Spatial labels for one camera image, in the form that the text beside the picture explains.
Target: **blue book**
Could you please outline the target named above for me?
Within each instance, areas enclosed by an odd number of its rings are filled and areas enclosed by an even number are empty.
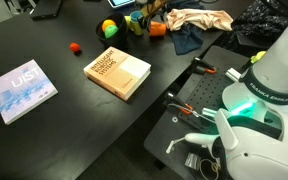
[[[31,60],[0,77],[0,113],[9,125],[58,91]]]

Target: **white cylinder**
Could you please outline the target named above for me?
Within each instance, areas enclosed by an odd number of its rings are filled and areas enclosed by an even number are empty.
[[[288,27],[254,64],[253,73],[269,89],[288,94]]]

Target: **beige cloth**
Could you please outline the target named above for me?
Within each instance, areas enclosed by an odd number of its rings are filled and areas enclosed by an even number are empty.
[[[215,27],[231,31],[233,19],[225,11],[200,9],[172,9],[166,15],[166,27],[171,31],[181,29],[184,22],[192,23],[203,30]]]

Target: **green ball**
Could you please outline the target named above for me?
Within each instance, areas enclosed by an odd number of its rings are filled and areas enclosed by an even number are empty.
[[[118,31],[118,27],[115,25],[109,25],[105,29],[105,38],[110,38],[112,37],[116,32]]]

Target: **book cover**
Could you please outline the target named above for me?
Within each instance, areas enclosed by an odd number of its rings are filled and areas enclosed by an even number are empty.
[[[0,113],[10,124],[58,93],[38,64],[31,60],[0,77]]]
[[[85,75],[127,101],[151,73],[151,65],[114,47],[109,47],[84,68]]]

